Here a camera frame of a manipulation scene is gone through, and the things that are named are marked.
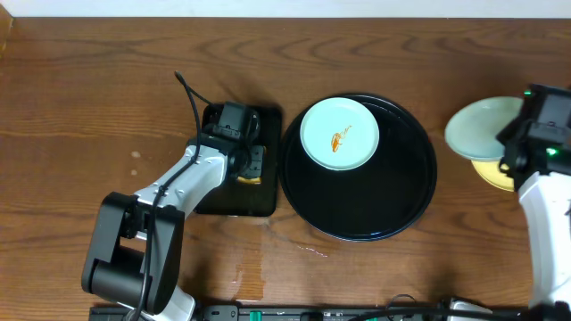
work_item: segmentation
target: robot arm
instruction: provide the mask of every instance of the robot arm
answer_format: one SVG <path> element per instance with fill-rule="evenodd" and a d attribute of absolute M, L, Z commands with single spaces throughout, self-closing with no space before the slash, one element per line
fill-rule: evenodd
<path fill-rule="evenodd" d="M 519 189 L 529 226 L 534 294 L 530 307 L 571 302 L 571 176 L 532 174 Z"/>
<path fill-rule="evenodd" d="M 187 164 L 195 156 L 196 139 L 191 139 L 183 157 L 148 187 L 130 196 L 110 193 L 103 200 L 81 278 L 85 292 L 126 307 L 137 305 L 146 253 L 123 246 L 120 240 L 146 240 L 159 186 L 186 167 L 157 203 L 150 249 L 151 282 L 143 315 L 161 321 L 190 319 L 194 300 L 177 286 L 184 222 L 210 190 L 229 178 L 252 175 L 252 142 L 261 125 L 257 112 L 242 104 L 209 108 L 192 166 Z"/>
<path fill-rule="evenodd" d="M 514 178 L 529 228 L 530 307 L 571 302 L 571 91 L 531 85 L 497 138 L 506 147 L 500 170 Z"/>

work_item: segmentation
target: black round tray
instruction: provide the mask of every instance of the black round tray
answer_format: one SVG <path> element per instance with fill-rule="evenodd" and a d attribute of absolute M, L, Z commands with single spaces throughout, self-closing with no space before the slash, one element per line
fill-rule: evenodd
<path fill-rule="evenodd" d="M 315 163 L 300 139 L 302 112 L 287 129 L 279 177 L 295 211 L 318 230 L 344 240 L 395 235 L 426 209 L 436 186 L 436 158 L 425 130 L 401 106 L 376 95 L 337 95 L 362 103 L 377 120 L 375 154 L 356 169 Z"/>

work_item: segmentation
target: wood grain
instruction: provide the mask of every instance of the wood grain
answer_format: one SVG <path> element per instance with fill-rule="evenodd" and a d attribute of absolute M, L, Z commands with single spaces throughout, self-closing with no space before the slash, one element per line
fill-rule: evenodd
<path fill-rule="evenodd" d="M 281 192 L 270 218 L 191 217 L 179 283 L 197 299 L 376 306 L 408 293 L 526 305 L 517 196 L 480 179 L 443 128 L 473 101 L 530 82 L 568 85 L 570 30 L 571 21 L 18 19 L 0 61 L 0 318 L 86 319 L 103 303 L 79 285 L 100 201 L 150 184 L 195 133 L 173 70 L 212 101 L 281 106 L 284 130 L 322 97 L 385 95 L 426 128 L 439 167 L 425 215 L 380 242 L 321 234 Z"/>

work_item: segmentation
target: water stain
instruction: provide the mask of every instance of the water stain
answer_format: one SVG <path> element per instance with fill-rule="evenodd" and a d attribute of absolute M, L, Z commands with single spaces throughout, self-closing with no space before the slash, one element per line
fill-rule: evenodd
<path fill-rule="evenodd" d="M 315 250 L 313 250 L 312 248 L 302 247 L 302 246 L 299 246 L 299 245 L 297 245 L 297 247 L 300 248 L 300 249 L 302 249 L 302 250 L 312 251 L 312 252 L 314 252 L 315 254 L 317 254 L 317 255 L 319 255 L 320 257 L 323 257 L 323 258 L 328 257 L 328 255 L 323 254 L 323 253 L 321 253 L 321 252 L 319 252 L 319 251 L 315 251 Z"/>
<path fill-rule="evenodd" d="M 263 253 L 261 251 L 261 226 L 249 226 L 251 228 L 252 241 L 248 243 L 242 251 L 242 263 L 236 265 L 234 281 L 236 283 L 240 276 L 240 288 L 232 300 L 242 302 L 254 302 L 263 299 L 264 285 L 266 282 L 261 279 L 261 263 Z"/>

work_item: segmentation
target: black cable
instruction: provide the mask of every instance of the black cable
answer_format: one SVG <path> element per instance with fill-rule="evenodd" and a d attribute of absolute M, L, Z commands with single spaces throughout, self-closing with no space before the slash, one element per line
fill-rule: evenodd
<path fill-rule="evenodd" d="M 364 314 L 362 316 L 354 317 L 348 321 L 367 321 L 374 317 L 389 317 L 389 316 L 404 316 L 404 315 L 431 315 L 431 316 L 442 316 L 442 317 L 468 317 L 487 321 L 517 321 L 518 317 L 505 317 L 498 316 L 489 313 L 474 312 L 474 311 L 464 311 L 456 309 L 435 309 L 435 308 L 407 308 L 407 309 L 392 309 L 392 310 L 381 310 L 376 312 L 371 312 Z"/>
<path fill-rule="evenodd" d="M 184 173 L 185 170 L 187 170 L 192 164 L 196 162 L 196 159 L 198 158 L 198 154 L 200 152 L 200 136 L 201 136 L 200 118 L 198 116 L 198 109 L 196 108 L 196 103 L 194 102 L 193 94 L 201 98 L 205 103 L 210 104 L 207 100 L 198 95 L 190 86 L 186 84 L 186 81 L 182 77 L 180 72 L 175 71 L 175 77 L 177 77 L 180 84 L 185 88 L 186 94 L 188 95 L 188 99 L 190 99 L 190 103 L 193 106 L 194 119 L 196 120 L 196 149 L 194 150 L 193 157 L 190 158 L 188 163 L 186 163 L 185 166 L 177 170 L 177 172 L 174 173 L 169 179 L 167 179 L 167 181 L 164 182 L 164 184 L 159 186 L 157 194 L 154 197 L 153 206 L 151 207 L 151 211 L 149 212 L 149 224 L 147 225 L 146 229 L 145 262 L 144 262 L 145 265 L 143 266 L 143 286 L 141 286 L 141 294 L 139 296 L 137 309 L 135 310 L 135 313 L 133 313 L 129 321 L 138 321 L 138 319 L 141 317 L 141 312 L 143 312 L 143 309 L 145 308 L 145 304 L 149 296 L 149 290 L 150 290 L 149 283 L 151 283 L 150 280 L 151 277 L 149 275 L 151 271 L 151 249 L 153 246 L 154 222 L 156 220 L 156 210 L 157 207 L 159 206 L 159 201 L 161 200 L 161 197 L 164 196 L 164 194 L 166 193 L 167 189 L 169 188 L 169 185 L 172 184 L 172 182 L 174 182 L 175 179 L 177 179 L 177 177 L 180 176 L 180 174 Z"/>
<path fill-rule="evenodd" d="M 186 84 L 185 79 L 182 78 L 182 75 L 180 74 L 179 71 L 175 71 L 175 76 L 177 77 L 178 81 L 182 84 L 182 86 L 185 87 L 187 93 L 190 91 L 191 93 L 193 93 L 193 95 L 196 96 L 196 98 L 202 100 L 202 101 L 205 102 L 207 105 L 209 105 L 209 106 L 214 105 L 213 103 L 211 103 L 210 101 L 208 101 L 206 98 L 204 98 L 204 97 L 202 97 L 201 95 L 199 95 L 198 93 L 196 93 L 196 92 L 193 90 L 193 88 L 189 87 L 189 86 Z"/>
<path fill-rule="evenodd" d="M 389 303 L 386 305 L 385 310 L 388 310 L 394 303 L 395 300 L 399 299 L 399 298 L 409 298 L 412 299 L 415 303 L 417 302 L 417 299 L 415 299 L 412 295 L 410 294 L 397 294 L 395 296 L 393 296 L 393 298 L 389 301 Z M 392 316 L 386 316 L 387 319 L 389 319 L 390 321 L 393 321 L 393 317 Z"/>

